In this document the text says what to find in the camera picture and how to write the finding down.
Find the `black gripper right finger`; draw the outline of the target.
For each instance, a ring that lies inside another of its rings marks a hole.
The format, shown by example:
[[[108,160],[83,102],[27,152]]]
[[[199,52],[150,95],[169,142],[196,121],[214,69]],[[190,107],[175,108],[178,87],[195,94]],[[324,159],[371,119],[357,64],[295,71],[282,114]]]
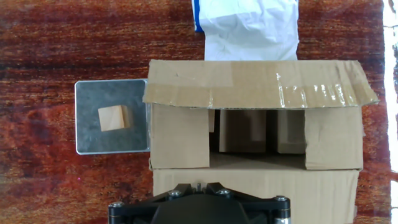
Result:
[[[290,199],[277,195],[272,198],[259,198],[232,189],[228,189],[219,182],[209,183],[204,193],[231,199],[239,202],[247,215],[263,213],[270,224],[291,224]]]

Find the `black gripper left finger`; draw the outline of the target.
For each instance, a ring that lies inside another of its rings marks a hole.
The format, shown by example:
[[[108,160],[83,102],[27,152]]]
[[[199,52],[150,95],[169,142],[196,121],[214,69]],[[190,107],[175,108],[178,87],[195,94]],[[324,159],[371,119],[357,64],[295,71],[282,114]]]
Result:
[[[192,187],[191,184],[178,184],[172,190],[166,191],[139,203],[127,204],[124,202],[113,202],[108,205],[108,223],[133,223],[136,217],[152,218],[162,203],[192,195],[194,193],[195,188]]]

